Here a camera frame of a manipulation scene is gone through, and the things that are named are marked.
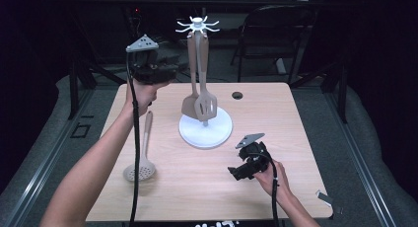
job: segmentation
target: black chair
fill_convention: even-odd
[[[314,11],[302,6],[263,6],[249,13],[241,26],[235,57],[240,58],[238,82],[241,82],[243,58],[293,58],[288,84],[292,81],[301,43],[301,33],[314,21]]]

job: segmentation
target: table top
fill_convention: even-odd
[[[155,164],[156,173],[140,182],[136,219],[272,219],[271,197],[258,181],[236,181],[228,171],[228,167],[243,164],[236,145],[245,135],[260,132],[265,136],[257,141],[262,141],[271,156],[284,164],[293,193],[310,215],[314,218],[331,216],[332,209],[315,194],[319,189],[326,193],[326,189],[288,85],[208,83],[207,88],[217,97],[218,107],[233,121],[231,136],[210,150],[188,145],[179,134],[178,122],[182,116],[182,100],[191,94],[190,84],[172,83],[160,89],[158,100],[149,107],[154,118],[147,157]],[[120,86],[104,132],[119,114],[125,91],[126,85]],[[234,99],[234,92],[241,92],[243,97]],[[144,122],[145,117],[141,116],[141,131]],[[129,220],[133,183],[123,178],[123,170],[134,163],[134,154],[132,129],[88,221]],[[279,218],[287,218],[280,206],[278,214]]]

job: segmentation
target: forearm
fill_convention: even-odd
[[[103,137],[77,162],[56,190],[41,226],[84,225],[133,125],[124,107]]]
[[[286,212],[294,226],[319,226],[316,223],[316,221],[314,221],[314,219],[308,214],[308,212],[305,210],[305,208],[294,195],[288,194],[286,195],[286,197],[282,197],[282,199],[278,201],[278,203]]]

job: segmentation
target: kitchen utensil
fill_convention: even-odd
[[[200,95],[194,103],[194,108],[196,110],[197,118],[200,121],[207,121],[208,119],[216,116],[218,101],[216,97],[210,94],[206,89],[209,39],[206,33],[200,34],[199,32],[196,32],[196,34],[198,35],[198,37],[196,37],[196,41],[198,41],[196,48],[198,57],[197,67],[199,70]]]
[[[187,116],[190,116],[194,119],[197,119],[196,109],[194,104],[196,103],[199,94],[196,90],[196,38],[193,32],[188,33],[187,36],[187,48],[188,48],[188,63],[190,66],[190,79],[191,79],[191,91],[192,94],[184,98],[181,113]]]
[[[151,130],[151,123],[153,121],[153,113],[149,111],[145,118],[145,128],[144,128],[144,140],[142,143],[141,156],[139,158],[139,172],[138,180],[146,180],[154,175],[156,168],[153,163],[147,159],[147,148],[148,148],[148,138]],[[128,166],[124,171],[123,175],[127,181],[135,181],[135,164]]]

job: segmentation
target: gray floor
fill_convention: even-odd
[[[234,41],[226,39],[211,40],[208,82],[237,80],[237,65],[229,64],[234,45]],[[184,44],[162,42],[160,46],[161,54],[179,53],[180,60],[185,60]],[[274,72],[271,61],[246,62],[243,81],[287,79],[265,76]],[[124,72],[117,75],[125,77]],[[60,96],[52,116],[0,196],[0,226],[36,226],[62,177],[99,138],[117,87],[102,75],[95,76],[98,88],[93,91],[80,88],[81,109],[71,121],[66,119],[70,109],[68,78],[57,83]],[[177,79],[176,83],[189,82],[186,73],[179,74]],[[335,115],[335,97],[320,91],[320,81],[318,78],[292,90],[327,192],[335,205],[344,208],[343,214],[335,214],[332,220],[317,221],[321,226],[418,226],[417,203],[396,184],[382,162],[379,140],[357,95],[349,90],[348,124],[342,124]],[[88,134],[85,138],[74,138],[77,133],[73,132],[83,124],[89,126]],[[120,226],[120,223],[88,225]]]

